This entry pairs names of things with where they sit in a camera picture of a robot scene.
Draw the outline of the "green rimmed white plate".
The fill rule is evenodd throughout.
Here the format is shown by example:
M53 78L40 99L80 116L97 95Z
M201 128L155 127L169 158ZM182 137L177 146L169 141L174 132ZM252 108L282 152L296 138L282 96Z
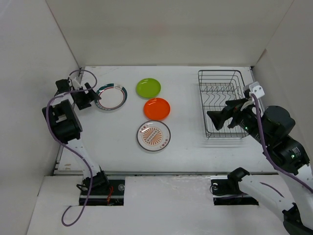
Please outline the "green rimmed white plate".
M109 83L97 90L99 100L95 101L95 105L105 111L112 111L120 108L127 100L127 90L119 84Z

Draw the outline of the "orange sunburst patterned plate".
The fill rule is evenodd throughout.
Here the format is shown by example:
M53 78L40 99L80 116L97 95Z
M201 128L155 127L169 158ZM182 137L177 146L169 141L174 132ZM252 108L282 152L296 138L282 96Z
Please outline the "orange sunburst patterned plate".
M136 140L142 149L149 152L158 152L169 144L171 131L165 123L158 120L149 120L138 128Z

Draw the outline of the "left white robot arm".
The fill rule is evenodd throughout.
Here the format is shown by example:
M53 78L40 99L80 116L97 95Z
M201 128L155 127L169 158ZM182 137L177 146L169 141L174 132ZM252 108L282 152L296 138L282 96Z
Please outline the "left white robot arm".
M56 81L57 93L42 108L48 129L61 146L74 154L83 171L83 182L77 187L81 191L96 191L104 194L109 190L109 180L101 167L87 153L81 133L82 125L76 115L74 106L79 110L91 106L91 102L101 100L89 83L85 87L74 89L69 79Z

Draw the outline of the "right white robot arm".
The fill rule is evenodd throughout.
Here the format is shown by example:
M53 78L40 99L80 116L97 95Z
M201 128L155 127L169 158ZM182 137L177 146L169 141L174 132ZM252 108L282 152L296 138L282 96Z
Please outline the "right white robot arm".
M229 100L221 111L208 111L207 115L217 130L231 119L228 128L239 126L260 143L263 154L282 177L293 199L258 181L242 167L226 178L214 178L210 191L224 203L248 195L275 214L290 235L311 235L313 172L305 148L289 135L295 120L280 106L269 106L261 114L257 102L244 107L246 101L246 98Z

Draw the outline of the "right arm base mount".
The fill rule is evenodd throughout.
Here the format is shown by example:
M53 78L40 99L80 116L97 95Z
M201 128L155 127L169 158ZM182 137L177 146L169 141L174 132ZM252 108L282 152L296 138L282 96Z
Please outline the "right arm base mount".
M258 206L259 202L250 195L233 189L227 178L211 178L209 188L215 206Z

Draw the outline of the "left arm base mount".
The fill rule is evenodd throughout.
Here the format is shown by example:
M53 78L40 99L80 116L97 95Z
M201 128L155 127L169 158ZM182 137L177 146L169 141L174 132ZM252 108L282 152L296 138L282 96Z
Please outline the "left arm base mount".
M110 186L94 188L88 197L87 206L123 206L125 179L109 179Z

